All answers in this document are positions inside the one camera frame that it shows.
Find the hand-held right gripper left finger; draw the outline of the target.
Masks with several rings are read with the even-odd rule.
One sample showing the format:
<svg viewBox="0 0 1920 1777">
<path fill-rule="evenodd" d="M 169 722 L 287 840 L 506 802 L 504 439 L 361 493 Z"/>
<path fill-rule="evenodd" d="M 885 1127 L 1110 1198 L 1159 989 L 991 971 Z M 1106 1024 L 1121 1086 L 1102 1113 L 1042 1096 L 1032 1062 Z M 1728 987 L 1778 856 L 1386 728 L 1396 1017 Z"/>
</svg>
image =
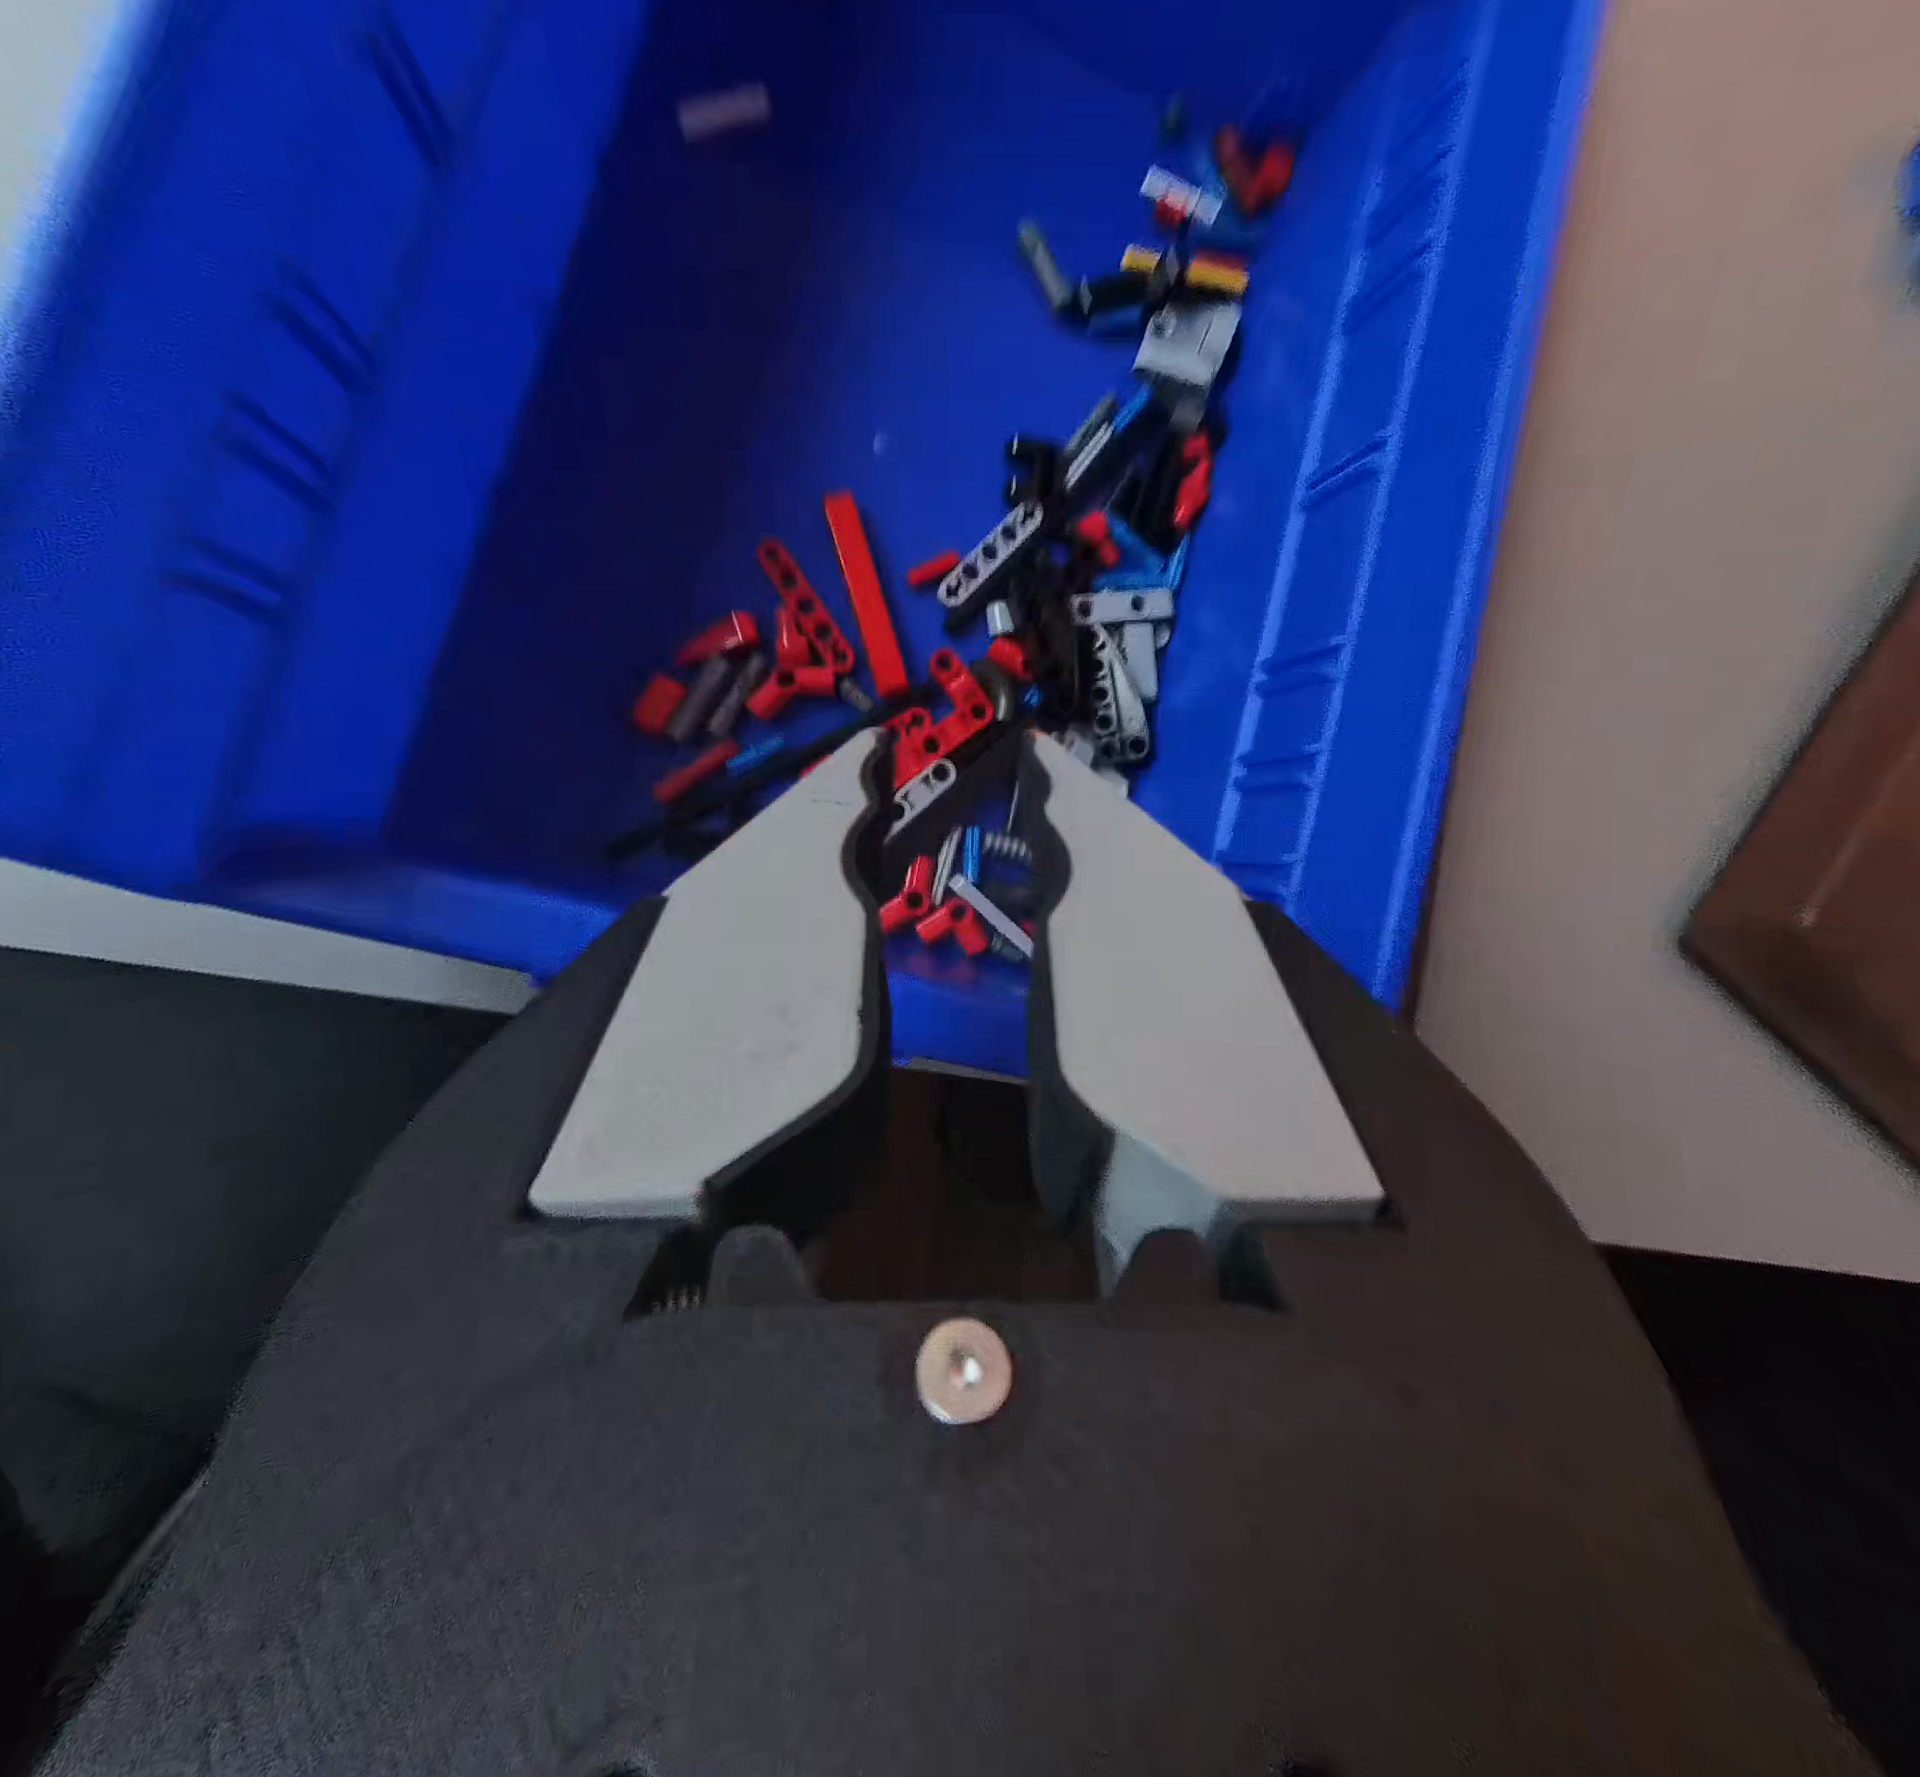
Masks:
<svg viewBox="0 0 1920 1777">
<path fill-rule="evenodd" d="M 561 1221 L 695 1223 L 886 1062 L 858 865 L 892 737 L 850 734 L 666 891 L 529 1188 Z"/>
</svg>

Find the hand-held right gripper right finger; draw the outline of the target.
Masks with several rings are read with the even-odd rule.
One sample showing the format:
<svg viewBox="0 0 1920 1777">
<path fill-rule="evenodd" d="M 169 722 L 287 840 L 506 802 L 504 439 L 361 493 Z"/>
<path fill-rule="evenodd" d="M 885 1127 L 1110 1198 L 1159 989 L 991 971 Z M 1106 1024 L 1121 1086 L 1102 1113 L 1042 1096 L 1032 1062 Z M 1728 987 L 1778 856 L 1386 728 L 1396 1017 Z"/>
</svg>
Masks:
<svg viewBox="0 0 1920 1777">
<path fill-rule="evenodd" d="M 1053 737 L 1018 782 L 1030 1172 L 1101 1293 L 1155 1237 L 1219 1281 L 1265 1229 L 1373 1223 L 1378 1169 L 1237 884 Z"/>
</svg>

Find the pile of lego pieces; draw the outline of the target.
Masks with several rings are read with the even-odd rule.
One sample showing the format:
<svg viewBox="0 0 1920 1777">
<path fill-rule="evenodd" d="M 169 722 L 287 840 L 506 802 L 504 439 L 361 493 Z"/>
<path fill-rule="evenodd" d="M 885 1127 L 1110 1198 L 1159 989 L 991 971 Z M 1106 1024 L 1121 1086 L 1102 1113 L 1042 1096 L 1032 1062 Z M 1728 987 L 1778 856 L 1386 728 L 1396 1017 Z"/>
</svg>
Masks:
<svg viewBox="0 0 1920 1777">
<path fill-rule="evenodd" d="M 640 727 L 583 861 L 652 896 L 793 784 L 811 745 L 896 721 L 932 770 L 901 879 L 940 898 L 952 829 L 1005 817 L 1011 733 L 1075 740 L 1210 852 L 1269 652 L 1344 270 L 1313 183 L 1275 229 L 1197 140 L 1051 52 L 867 81 L 686 156 L 686 249 L 622 360 L 593 573 L 621 577 Z"/>
</svg>

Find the blue plastic bin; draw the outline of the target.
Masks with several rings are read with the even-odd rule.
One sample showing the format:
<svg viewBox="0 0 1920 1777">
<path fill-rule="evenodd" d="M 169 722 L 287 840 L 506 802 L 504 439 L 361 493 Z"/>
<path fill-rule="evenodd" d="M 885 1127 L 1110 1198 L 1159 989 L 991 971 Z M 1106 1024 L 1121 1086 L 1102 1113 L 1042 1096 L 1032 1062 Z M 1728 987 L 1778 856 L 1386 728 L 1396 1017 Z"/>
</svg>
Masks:
<svg viewBox="0 0 1920 1777">
<path fill-rule="evenodd" d="M 1051 52 L 1197 140 L 1183 218 L 1343 205 L 1205 855 L 1402 1000 L 1607 3 L 153 0 L 4 365 L 4 855 L 558 973 L 626 905 L 593 548 L 688 154 Z"/>
</svg>

